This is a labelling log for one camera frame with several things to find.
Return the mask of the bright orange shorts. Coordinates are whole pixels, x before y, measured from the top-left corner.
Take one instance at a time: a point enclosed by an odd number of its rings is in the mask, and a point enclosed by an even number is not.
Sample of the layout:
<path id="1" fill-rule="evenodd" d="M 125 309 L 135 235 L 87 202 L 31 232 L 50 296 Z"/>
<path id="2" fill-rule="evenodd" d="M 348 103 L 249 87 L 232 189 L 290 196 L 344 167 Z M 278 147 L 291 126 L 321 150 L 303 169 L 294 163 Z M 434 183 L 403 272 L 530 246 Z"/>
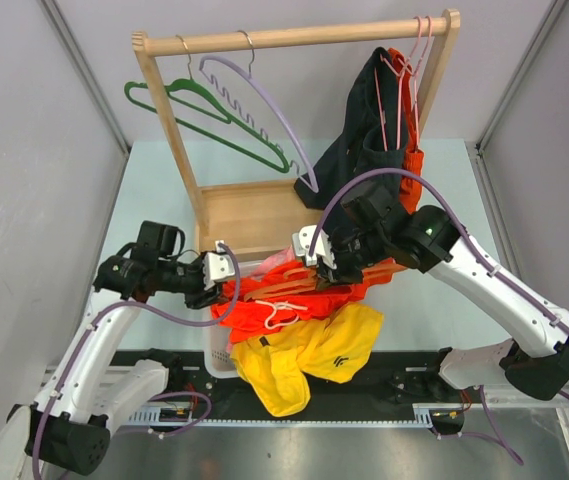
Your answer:
<path id="1" fill-rule="evenodd" d="M 229 342 L 232 344 L 262 334 L 277 333 L 283 327 L 299 321 L 325 319 L 344 305 L 363 300 L 370 288 L 362 292 L 351 290 L 347 285 L 338 286 L 332 291 L 244 301 L 242 298 L 244 290 L 241 288 L 242 279 L 239 297 L 234 307 L 230 306 L 235 289 L 233 281 L 224 285 L 227 299 L 211 307 L 212 318 L 230 330 Z"/>

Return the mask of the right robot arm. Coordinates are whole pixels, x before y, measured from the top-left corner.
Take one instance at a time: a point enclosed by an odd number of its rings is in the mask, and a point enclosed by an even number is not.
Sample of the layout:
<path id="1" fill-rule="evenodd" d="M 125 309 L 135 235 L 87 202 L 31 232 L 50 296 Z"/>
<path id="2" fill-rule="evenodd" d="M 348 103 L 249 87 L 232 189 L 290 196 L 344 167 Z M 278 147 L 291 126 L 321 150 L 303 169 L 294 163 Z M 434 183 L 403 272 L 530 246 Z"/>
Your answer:
<path id="1" fill-rule="evenodd" d="M 569 381 L 569 310 L 535 292 L 483 250 L 445 203 L 410 213 L 378 182 L 352 181 L 325 211 L 341 207 L 348 235 L 322 224 L 303 240 L 321 287 L 360 283 L 363 271 L 391 259 L 453 288 L 496 321 L 509 339 L 475 349 L 448 348 L 425 376 L 427 393 L 448 401 L 460 390 L 500 380 L 548 401 Z"/>

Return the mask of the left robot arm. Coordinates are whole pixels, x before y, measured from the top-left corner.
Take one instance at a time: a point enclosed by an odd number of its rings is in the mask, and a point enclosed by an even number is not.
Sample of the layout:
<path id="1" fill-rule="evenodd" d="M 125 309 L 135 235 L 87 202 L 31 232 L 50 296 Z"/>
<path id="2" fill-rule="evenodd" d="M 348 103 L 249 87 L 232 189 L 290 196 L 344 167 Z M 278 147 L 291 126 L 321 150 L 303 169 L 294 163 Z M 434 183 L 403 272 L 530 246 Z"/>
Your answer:
<path id="1" fill-rule="evenodd" d="M 34 478 L 41 478 L 42 463 L 89 475 L 101 463 L 114 434 L 144 404 L 199 397 L 199 392 L 184 389 L 177 357 L 158 350 L 148 351 L 106 392 L 100 390 L 121 340 L 141 312 L 188 327 L 214 324 L 169 314 L 149 305 L 150 297 L 181 294 L 188 308 L 201 309 L 222 298 L 226 283 L 240 280 L 239 262 L 224 242 L 216 242 L 189 263 L 180 259 L 184 242 L 179 227 L 145 221 L 135 241 L 99 265 L 92 298 L 100 309 L 85 318 L 28 408 L 24 452 Z"/>

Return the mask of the orange plastic hanger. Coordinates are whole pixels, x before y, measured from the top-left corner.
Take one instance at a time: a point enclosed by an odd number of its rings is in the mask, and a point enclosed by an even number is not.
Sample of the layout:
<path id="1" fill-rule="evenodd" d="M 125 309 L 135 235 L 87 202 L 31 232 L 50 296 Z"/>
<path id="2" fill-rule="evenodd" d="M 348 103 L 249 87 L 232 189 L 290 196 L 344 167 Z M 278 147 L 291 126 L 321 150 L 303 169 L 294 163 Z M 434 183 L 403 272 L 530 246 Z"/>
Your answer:
<path id="1" fill-rule="evenodd" d="M 405 270 L 406 267 L 392 260 L 385 260 L 378 265 L 364 269 L 362 279 L 350 284 L 349 289 L 364 292 L 374 285 L 389 283 L 394 274 Z M 324 286 L 330 291 L 338 288 L 338 285 L 329 285 L 317 275 L 315 270 L 303 267 L 297 261 L 276 267 L 260 280 L 246 277 L 241 282 L 241 288 L 244 290 L 242 294 L 244 301 L 310 294 L 319 292 Z"/>

